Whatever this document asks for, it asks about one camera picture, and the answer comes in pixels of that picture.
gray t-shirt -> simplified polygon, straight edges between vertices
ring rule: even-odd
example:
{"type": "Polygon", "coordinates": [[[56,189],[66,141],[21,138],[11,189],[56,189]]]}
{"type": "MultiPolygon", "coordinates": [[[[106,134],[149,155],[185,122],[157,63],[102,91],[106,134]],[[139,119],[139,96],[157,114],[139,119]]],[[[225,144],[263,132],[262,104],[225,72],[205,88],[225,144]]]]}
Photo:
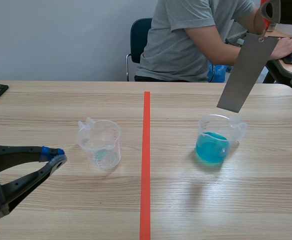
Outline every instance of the gray t-shirt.
{"type": "Polygon", "coordinates": [[[165,81],[207,81],[209,61],[184,29],[216,26],[226,36],[231,19],[249,15],[251,0],[158,0],[136,75],[165,81]]]}

measuring cup with blue liquid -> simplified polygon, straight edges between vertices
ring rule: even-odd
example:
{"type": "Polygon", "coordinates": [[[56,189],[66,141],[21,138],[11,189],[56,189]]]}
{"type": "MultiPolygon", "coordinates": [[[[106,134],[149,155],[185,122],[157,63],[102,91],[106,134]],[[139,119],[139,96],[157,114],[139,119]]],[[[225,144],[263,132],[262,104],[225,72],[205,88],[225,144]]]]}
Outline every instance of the measuring cup with blue liquid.
{"type": "Polygon", "coordinates": [[[198,156],[209,164],[221,164],[235,143],[239,142],[247,129],[240,118],[207,115],[199,121],[199,136],[196,143],[198,156]]]}

chair backrest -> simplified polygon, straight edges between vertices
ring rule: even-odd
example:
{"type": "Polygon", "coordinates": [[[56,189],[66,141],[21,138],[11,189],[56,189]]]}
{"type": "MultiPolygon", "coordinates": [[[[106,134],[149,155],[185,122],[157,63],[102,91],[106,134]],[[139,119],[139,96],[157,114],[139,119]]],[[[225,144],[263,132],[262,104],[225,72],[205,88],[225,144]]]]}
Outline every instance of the chair backrest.
{"type": "Polygon", "coordinates": [[[147,45],[148,31],[152,27],[152,18],[139,19],[131,26],[130,30],[130,54],[131,60],[141,63],[141,55],[147,45]]]}

red tape line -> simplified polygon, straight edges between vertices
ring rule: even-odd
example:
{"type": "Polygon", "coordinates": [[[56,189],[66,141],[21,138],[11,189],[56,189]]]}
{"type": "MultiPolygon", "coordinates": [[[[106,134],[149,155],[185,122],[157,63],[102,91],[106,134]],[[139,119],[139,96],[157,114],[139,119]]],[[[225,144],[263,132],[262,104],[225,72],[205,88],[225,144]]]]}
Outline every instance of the red tape line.
{"type": "Polygon", "coordinates": [[[144,93],[139,240],[151,240],[151,93],[144,93]]]}

plastic measuring cup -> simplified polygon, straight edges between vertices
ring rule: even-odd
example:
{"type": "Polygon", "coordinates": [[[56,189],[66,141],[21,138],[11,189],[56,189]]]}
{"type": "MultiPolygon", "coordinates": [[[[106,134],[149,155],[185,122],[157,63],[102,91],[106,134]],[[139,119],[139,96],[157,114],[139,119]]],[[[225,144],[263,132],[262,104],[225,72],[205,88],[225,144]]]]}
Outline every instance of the plastic measuring cup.
{"type": "Polygon", "coordinates": [[[222,163],[236,142],[247,129],[247,123],[240,118],[221,115],[207,115],[199,121],[199,136],[196,152],[208,163],[222,163]]]}
{"type": "Polygon", "coordinates": [[[109,120],[93,120],[87,117],[86,124],[78,122],[77,143],[88,159],[98,169],[108,170],[121,160],[121,129],[109,120]]]}

